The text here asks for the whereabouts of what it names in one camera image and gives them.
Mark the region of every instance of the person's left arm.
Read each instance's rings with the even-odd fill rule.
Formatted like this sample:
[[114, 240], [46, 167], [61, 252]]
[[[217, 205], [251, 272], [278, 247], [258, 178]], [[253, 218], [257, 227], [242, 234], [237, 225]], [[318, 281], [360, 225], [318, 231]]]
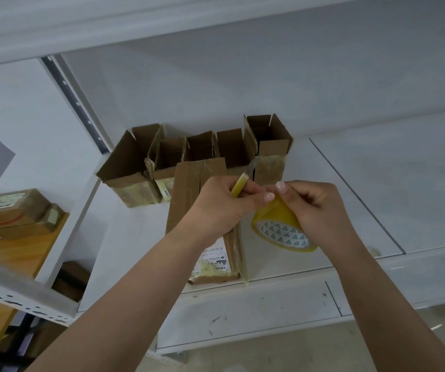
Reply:
[[181, 222], [69, 327], [27, 372], [134, 371], [188, 281], [202, 251], [244, 214], [274, 198], [235, 176], [211, 177]]

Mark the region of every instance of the tile floor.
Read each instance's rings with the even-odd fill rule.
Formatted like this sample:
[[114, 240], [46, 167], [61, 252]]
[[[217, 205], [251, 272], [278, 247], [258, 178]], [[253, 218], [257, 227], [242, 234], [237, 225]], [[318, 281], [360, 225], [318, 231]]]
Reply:
[[[445, 343], [445, 306], [419, 311]], [[170, 367], [145, 357], [137, 372], [375, 372], [354, 321], [188, 352], [187, 364]]]

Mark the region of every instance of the yellow knife handle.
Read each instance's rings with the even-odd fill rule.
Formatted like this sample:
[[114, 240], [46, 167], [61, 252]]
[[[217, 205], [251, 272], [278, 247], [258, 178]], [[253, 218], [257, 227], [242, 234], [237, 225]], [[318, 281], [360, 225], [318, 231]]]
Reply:
[[236, 182], [236, 184], [234, 184], [233, 189], [231, 190], [231, 195], [234, 198], [237, 198], [241, 191], [243, 190], [243, 188], [245, 187], [245, 184], [247, 183], [249, 177], [247, 174], [243, 173], [240, 178], [238, 179], [238, 181]]

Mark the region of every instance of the roll of packing tape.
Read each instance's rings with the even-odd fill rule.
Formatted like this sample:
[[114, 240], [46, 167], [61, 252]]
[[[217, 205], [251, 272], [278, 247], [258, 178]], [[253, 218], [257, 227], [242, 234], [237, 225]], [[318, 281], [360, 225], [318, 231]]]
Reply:
[[285, 250], [313, 252], [317, 249], [300, 228], [295, 213], [278, 194], [267, 206], [255, 212], [251, 225], [252, 230], [266, 242]]

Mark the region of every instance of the fingernail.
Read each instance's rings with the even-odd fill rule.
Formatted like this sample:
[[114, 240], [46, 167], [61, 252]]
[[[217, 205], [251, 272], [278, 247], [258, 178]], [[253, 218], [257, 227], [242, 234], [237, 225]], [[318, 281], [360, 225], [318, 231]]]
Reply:
[[274, 197], [275, 197], [274, 193], [266, 193], [263, 197], [263, 200], [265, 202], [270, 202], [270, 201], [274, 200]]
[[286, 184], [282, 181], [278, 181], [276, 183], [276, 189], [281, 194], [285, 194], [286, 192], [288, 192], [288, 188], [286, 187]]

